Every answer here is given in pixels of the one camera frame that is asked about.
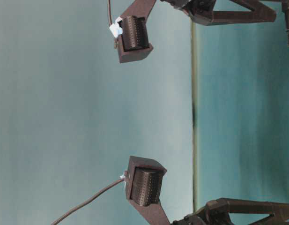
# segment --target teal wall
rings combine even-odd
[[[289,202],[289,48],[281,6],[268,5],[274,23],[196,26],[198,206]]]
[[[131,3],[112,1],[113,18]],[[0,0],[0,225],[50,224],[130,155],[168,169],[170,220],[192,212],[189,19],[158,2],[154,51],[120,65],[106,12],[106,0]],[[62,222],[114,223],[146,224],[123,184]]]

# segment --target dark brown 3d-printed part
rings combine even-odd
[[[149,206],[159,202],[162,185],[162,171],[136,168],[132,199],[140,206]]]
[[[264,214],[264,219],[250,225],[289,225],[289,204],[275,202],[256,202],[220,198],[209,201],[205,207],[187,215],[184,219],[173,221],[173,225],[234,225],[230,213]]]
[[[135,0],[120,16],[123,34],[118,37],[119,62],[145,59],[153,50],[148,42],[146,22],[156,0]]]
[[[126,198],[150,225],[169,225],[159,195],[166,169],[149,158],[130,157],[126,172]]]
[[[181,10],[202,25],[273,22],[276,12],[258,0],[229,0],[250,11],[215,11],[216,0],[190,1]]]
[[[122,38],[125,51],[148,48],[148,32],[144,18],[127,16],[121,22]]]

